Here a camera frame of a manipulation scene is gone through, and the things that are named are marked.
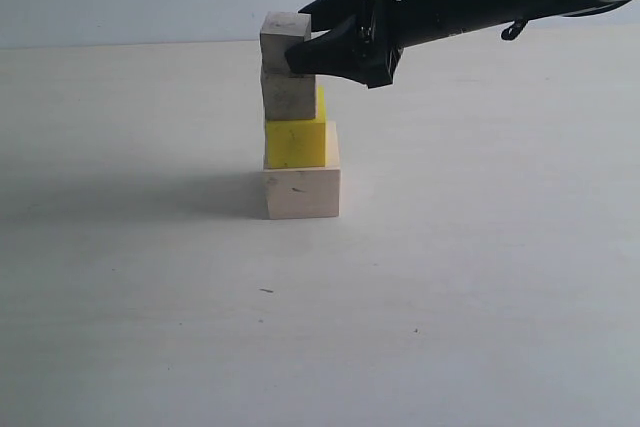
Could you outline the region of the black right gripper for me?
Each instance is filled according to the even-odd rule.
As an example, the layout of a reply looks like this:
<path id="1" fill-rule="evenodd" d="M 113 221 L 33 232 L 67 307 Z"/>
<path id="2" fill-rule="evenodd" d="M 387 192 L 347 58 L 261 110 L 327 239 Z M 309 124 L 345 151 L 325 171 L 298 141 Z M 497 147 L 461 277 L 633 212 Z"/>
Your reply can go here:
<path id="1" fill-rule="evenodd" d="M 313 32 L 327 32 L 288 48 L 285 59 L 294 74 L 387 86 L 404 49 L 445 34 L 447 1 L 314 0 L 299 13 L 311 16 Z"/>

